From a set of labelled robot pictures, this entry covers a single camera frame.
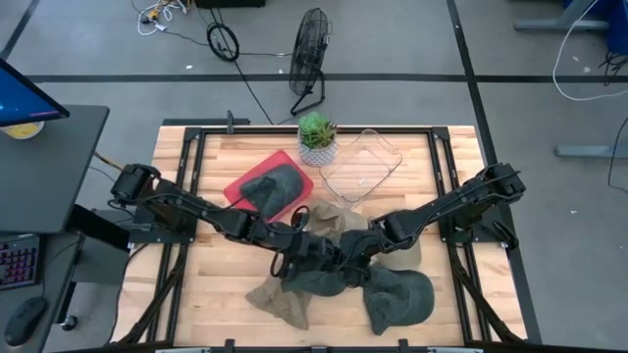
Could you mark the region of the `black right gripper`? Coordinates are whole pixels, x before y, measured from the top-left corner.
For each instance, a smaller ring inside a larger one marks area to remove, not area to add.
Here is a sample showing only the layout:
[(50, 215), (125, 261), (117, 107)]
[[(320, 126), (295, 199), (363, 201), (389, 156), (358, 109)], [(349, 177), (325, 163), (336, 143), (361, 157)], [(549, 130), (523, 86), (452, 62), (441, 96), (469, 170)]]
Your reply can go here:
[(339, 273), (346, 286), (357, 287), (370, 278), (371, 258), (389, 249), (388, 241), (376, 230), (351, 230), (340, 238)]

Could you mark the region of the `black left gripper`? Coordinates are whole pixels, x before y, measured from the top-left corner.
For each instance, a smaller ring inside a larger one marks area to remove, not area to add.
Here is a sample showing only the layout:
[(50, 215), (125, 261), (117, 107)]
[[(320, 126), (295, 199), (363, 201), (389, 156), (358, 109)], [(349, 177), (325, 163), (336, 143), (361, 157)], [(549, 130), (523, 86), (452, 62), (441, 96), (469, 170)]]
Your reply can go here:
[(305, 272), (330, 272), (341, 258), (332, 240), (311, 232), (296, 235), (282, 254), (282, 278), (289, 280)]

